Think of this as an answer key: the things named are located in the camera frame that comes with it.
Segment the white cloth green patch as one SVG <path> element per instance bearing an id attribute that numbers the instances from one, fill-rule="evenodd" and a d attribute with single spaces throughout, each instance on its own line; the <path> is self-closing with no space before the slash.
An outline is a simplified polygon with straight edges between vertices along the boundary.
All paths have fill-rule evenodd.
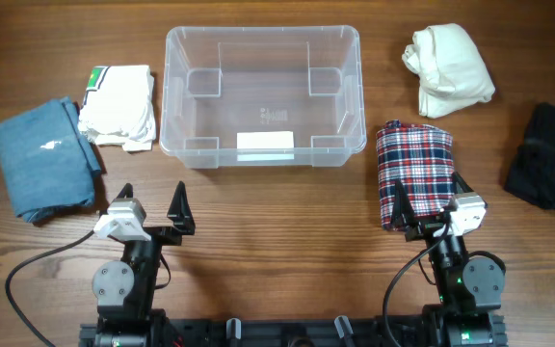
<path id="1" fill-rule="evenodd" d="M 95 66 L 77 127 L 98 146 L 149 151 L 156 139 L 154 77 L 148 65 Z"/>

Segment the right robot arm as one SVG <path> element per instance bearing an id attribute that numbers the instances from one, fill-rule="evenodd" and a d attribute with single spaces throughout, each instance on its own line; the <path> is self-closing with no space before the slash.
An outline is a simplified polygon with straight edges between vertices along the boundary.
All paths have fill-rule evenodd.
<path id="1" fill-rule="evenodd" d="M 417 217 L 404 184 L 394 184 L 395 200 L 391 223 L 405 231 L 405 239 L 423 240 L 426 248 L 395 275 L 383 297 L 384 339 L 404 346 L 415 335 L 419 346 L 489 346 L 508 344 L 501 308 L 506 265 L 487 251 L 470 252 L 463 237 L 478 229 L 488 204 L 454 172 L 453 195 L 448 204 L 431 216 Z M 411 326 L 399 326 L 388 314 L 389 300 L 401 277 L 427 256 L 440 303 L 425 305 Z"/>

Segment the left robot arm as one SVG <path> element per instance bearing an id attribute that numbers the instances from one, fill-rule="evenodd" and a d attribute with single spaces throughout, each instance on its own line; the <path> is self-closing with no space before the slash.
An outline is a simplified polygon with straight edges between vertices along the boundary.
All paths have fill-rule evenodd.
<path id="1" fill-rule="evenodd" d="M 182 237 L 195 233 L 196 225 L 187 200 L 186 188 L 175 188 L 166 227 L 146 227 L 145 210 L 133 197 L 133 187 L 126 184 L 101 214 L 93 232 L 123 244 L 121 259 L 102 265 L 92 279 L 97 299 L 98 321 L 94 327 L 83 326 L 81 346 L 149 347 L 182 346 L 182 335 L 162 309 L 153 308 L 160 267 L 167 262 L 165 246 L 179 246 Z"/>

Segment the cream cloth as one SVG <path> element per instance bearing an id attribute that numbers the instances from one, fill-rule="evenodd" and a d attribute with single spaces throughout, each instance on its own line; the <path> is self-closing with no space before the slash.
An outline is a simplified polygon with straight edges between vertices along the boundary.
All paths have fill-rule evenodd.
<path id="1" fill-rule="evenodd" d="M 402 61 L 419 78 L 422 117 L 437 119 L 487 103 L 495 93 L 476 44 L 458 24 L 432 25 L 414 32 Z"/>

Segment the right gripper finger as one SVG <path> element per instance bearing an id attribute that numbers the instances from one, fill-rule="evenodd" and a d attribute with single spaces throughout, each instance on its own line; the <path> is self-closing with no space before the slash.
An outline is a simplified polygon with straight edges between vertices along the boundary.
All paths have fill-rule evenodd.
<path id="1" fill-rule="evenodd" d="M 397 179 L 394 183 L 394 202 L 390 223 L 395 230 L 407 231 L 418 226 L 414 210 L 403 183 Z"/>
<path id="2" fill-rule="evenodd" d="M 452 189 L 454 194 L 473 193 L 474 190 L 465 182 L 462 176 L 454 171 L 451 174 Z"/>

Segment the clear plastic storage container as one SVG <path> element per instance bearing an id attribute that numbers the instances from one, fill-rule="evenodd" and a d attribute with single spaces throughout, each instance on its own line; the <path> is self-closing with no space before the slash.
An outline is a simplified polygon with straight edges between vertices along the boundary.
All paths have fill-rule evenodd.
<path id="1" fill-rule="evenodd" d="M 166 37 L 159 145 L 190 169 L 340 167 L 367 143 L 360 36 L 348 25 L 179 26 Z M 292 131 L 288 149 L 240 132 Z"/>

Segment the black cloth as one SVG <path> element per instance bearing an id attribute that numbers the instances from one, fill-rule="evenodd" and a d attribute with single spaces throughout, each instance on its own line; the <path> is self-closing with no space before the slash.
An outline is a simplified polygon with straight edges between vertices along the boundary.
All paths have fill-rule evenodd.
<path id="1" fill-rule="evenodd" d="M 555 210 L 555 106 L 538 104 L 505 180 L 504 190 L 545 210 Z"/>

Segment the red blue plaid cloth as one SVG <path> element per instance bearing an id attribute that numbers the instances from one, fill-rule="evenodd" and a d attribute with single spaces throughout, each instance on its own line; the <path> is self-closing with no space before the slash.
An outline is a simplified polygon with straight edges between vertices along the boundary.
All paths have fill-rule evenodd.
<path id="1" fill-rule="evenodd" d="M 395 228 L 391 218 L 399 215 L 395 182 L 408 195 L 415 217 L 435 215 L 454 194 L 452 173 L 453 136 L 429 124 L 387 122 L 376 134 L 378 181 L 382 227 Z"/>

